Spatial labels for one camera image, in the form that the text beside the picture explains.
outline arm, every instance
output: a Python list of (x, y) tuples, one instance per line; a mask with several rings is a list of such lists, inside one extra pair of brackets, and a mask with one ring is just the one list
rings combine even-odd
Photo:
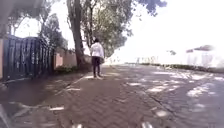
[(101, 54), (101, 57), (104, 59), (104, 49), (103, 49), (103, 46), (100, 45), (100, 54)]
[(89, 48), (89, 51), (90, 51), (90, 56), (92, 56), (92, 53), (93, 53), (93, 48), (92, 48), (92, 46)]

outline dark gate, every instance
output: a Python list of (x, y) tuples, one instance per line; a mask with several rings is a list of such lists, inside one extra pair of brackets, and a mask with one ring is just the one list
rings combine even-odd
[(54, 49), (42, 39), (9, 37), (4, 41), (4, 81), (50, 74), (53, 67)]

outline road surface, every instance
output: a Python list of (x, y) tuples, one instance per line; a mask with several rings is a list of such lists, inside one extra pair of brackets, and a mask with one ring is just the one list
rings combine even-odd
[(18, 128), (223, 128), (224, 76), (153, 66), (105, 67), (13, 119)]

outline man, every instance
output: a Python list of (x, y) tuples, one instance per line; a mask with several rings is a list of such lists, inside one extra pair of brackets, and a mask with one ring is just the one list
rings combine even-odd
[(104, 52), (103, 52), (103, 46), (100, 44), (100, 41), (96, 38), (94, 40), (94, 43), (92, 44), (90, 48), (90, 53), (92, 56), (92, 65), (93, 65), (93, 77), (101, 78), (100, 74), (100, 64), (101, 61), (104, 60)]

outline gate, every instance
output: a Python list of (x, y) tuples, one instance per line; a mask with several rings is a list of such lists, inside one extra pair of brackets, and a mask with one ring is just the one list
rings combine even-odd
[(4, 40), (3, 80), (17, 80), (50, 74), (54, 67), (54, 49), (37, 37)]

